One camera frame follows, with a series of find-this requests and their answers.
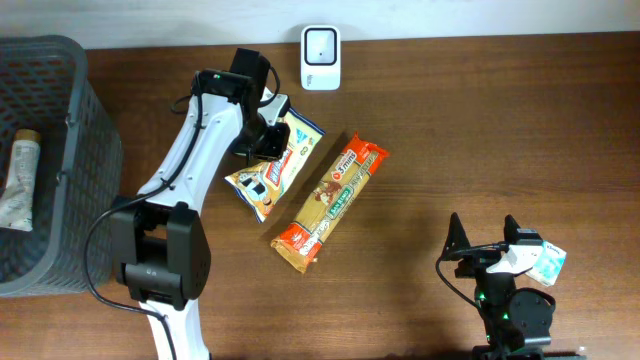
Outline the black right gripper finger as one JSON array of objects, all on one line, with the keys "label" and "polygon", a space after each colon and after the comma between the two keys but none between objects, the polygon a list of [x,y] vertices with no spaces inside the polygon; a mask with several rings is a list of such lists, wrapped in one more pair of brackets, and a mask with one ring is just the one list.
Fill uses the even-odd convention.
[{"label": "black right gripper finger", "polygon": [[504,225],[504,241],[510,245],[515,245],[521,239],[521,235],[519,233],[520,226],[516,222],[515,218],[508,214],[505,217],[505,225]]},{"label": "black right gripper finger", "polygon": [[470,248],[464,227],[456,212],[451,214],[448,234],[442,250],[443,260],[458,260]]}]

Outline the yellow snack bag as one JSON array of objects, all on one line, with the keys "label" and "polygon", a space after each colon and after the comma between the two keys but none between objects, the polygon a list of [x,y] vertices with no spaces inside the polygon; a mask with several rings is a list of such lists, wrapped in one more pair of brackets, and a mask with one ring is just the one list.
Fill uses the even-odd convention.
[{"label": "yellow snack bag", "polygon": [[290,134],[279,160],[262,161],[225,177],[236,195],[262,223],[294,182],[325,132],[291,105],[275,125],[286,124]]}]

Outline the spaghetti pasta packet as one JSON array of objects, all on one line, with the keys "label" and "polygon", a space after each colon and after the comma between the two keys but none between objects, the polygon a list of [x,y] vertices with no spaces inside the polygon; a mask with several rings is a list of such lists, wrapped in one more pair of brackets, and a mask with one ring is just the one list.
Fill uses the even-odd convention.
[{"label": "spaghetti pasta packet", "polygon": [[354,200],[390,152],[354,135],[271,247],[305,273]]}]

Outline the white tube gold cap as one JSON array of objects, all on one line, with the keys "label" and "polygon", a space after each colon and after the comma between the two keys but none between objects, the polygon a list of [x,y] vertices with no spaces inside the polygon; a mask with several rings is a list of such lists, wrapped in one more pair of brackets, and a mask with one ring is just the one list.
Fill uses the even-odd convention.
[{"label": "white tube gold cap", "polygon": [[7,180],[1,196],[1,227],[31,232],[41,135],[20,129],[14,136]]}]

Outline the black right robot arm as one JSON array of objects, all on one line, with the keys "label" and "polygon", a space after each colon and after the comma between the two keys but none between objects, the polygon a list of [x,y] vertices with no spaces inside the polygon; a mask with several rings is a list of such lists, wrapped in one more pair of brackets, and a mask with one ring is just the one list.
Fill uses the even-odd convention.
[{"label": "black right robot arm", "polygon": [[534,272],[547,282],[540,268],[560,268],[551,254],[559,249],[531,228],[505,217],[504,239],[473,246],[457,213],[449,220],[448,234],[435,269],[440,280],[479,314],[487,344],[471,350],[472,359],[583,359],[576,352],[547,353],[556,300],[531,287],[519,288],[516,278]]}]

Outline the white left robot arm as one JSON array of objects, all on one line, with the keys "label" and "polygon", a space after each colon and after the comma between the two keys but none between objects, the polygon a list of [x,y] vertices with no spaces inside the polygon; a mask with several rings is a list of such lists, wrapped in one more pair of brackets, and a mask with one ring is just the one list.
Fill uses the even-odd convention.
[{"label": "white left robot arm", "polygon": [[161,359],[208,359],[198,299],[211,269],[201,221],[208,189],[227,152],[246,160],[283,157],[288,106],[263,96],[276,74],[260,52],[239,48],[227,71],[205,69],[191,82],[185,121],[155,174],[107,214],[116,280],[150,322]]}]

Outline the white blue label tag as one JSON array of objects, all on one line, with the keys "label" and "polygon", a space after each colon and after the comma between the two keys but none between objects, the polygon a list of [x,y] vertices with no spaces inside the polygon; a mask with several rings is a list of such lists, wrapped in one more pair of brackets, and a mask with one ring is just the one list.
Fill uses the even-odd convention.
[{"label": "white blue label tag", "polygon": [[551,242],[544,241],[543,251],[526,275],[545,287],[553,286],[562,270],[567,252]]}]

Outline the dark grey plastic basket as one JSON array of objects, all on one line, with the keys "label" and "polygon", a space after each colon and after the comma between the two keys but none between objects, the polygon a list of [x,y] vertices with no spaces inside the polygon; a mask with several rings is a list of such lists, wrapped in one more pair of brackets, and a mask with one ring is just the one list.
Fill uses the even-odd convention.
[{"label": "dark grey plastic basket", "polygon": [[79,293],[111,275],[111,239],[93,221],[119,192],[122,142],[88,80],[84,49],[59,36],[1,41],[1,170],[20,129],[37,131],[33,229],[1,232],[4,298]]}]

